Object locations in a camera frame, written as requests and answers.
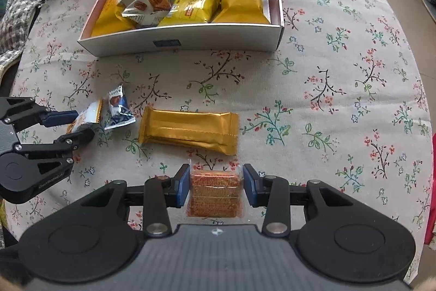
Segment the orange silver snack packet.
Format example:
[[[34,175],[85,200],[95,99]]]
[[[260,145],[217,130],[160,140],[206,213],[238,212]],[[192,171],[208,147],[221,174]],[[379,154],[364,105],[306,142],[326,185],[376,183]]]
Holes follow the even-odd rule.
[[[82,111],[78,117],[68,126],[66,133],[76,133],[83,128],[92,127],[94,124],[99,124],[101,121],[101,111],[103,100],[98,99],[91,103],[86,110]]]

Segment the clear brown biscuit pack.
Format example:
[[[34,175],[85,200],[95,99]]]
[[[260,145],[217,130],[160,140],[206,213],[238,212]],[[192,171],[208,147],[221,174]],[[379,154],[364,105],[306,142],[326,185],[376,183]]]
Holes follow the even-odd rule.
[[[187,216],[206,219],[243,216],[243,174],[239,170],[201,169],[191,164],[189,179]]]

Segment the blue white candy packet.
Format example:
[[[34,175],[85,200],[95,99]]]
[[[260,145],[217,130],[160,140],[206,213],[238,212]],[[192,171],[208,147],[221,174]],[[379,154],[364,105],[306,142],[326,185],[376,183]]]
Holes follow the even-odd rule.
[[[135,123],[136,117],[132,113],[122,85],[108,93],[109,118],[104,130],[113,130]]]

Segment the long gold foil snack bar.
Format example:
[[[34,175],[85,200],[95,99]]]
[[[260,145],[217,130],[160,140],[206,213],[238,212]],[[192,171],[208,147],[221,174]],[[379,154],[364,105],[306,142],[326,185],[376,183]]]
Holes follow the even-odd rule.
[[[194,113],[147,107],[138,133],[139,143],[188,146],[237,154],[239,116],[236,113]]]

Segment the orange-yellow snack pack left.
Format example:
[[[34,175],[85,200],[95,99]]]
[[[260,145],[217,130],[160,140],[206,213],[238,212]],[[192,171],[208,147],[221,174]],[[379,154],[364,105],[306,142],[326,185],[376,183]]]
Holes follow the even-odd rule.
[[[125,5],[122,0],[106,0],[91,36],[97,37],[136,29],[135,21],[122,16]]]

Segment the floral tablecloth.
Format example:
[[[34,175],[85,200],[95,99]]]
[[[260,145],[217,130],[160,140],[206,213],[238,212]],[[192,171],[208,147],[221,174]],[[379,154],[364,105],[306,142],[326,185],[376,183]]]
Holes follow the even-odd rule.
[[[245,163],[294,186],[319,179],[404,225],[423,245],[432,177],[426,92],[387,0],[281,0],[284,33],[273,52],[158,51],[92,56],[78,37],[96,0],[49,0],[32,27],[12,87],[53,110],[82,112],[122,85],[133,124],[79,149],[71,175],[1,217],[20,237],[32,224],[101,186],[140,185],[184,163],[239,170]],[[237,154],[139,143],[147,107],[236,113]]]

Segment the white nut snack packet front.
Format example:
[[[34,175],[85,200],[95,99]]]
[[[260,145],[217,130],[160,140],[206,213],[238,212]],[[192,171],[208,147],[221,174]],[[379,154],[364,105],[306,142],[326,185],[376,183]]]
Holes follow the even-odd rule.
[[[139,26],[157,26],[171,10],[171,0],[120,0],[121,15]]]

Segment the yellow snack pack middle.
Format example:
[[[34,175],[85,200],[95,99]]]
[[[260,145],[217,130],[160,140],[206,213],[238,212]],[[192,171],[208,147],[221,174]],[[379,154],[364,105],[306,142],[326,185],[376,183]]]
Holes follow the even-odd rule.
[[[221,0],[175,0],[158,26],[209,23]]]

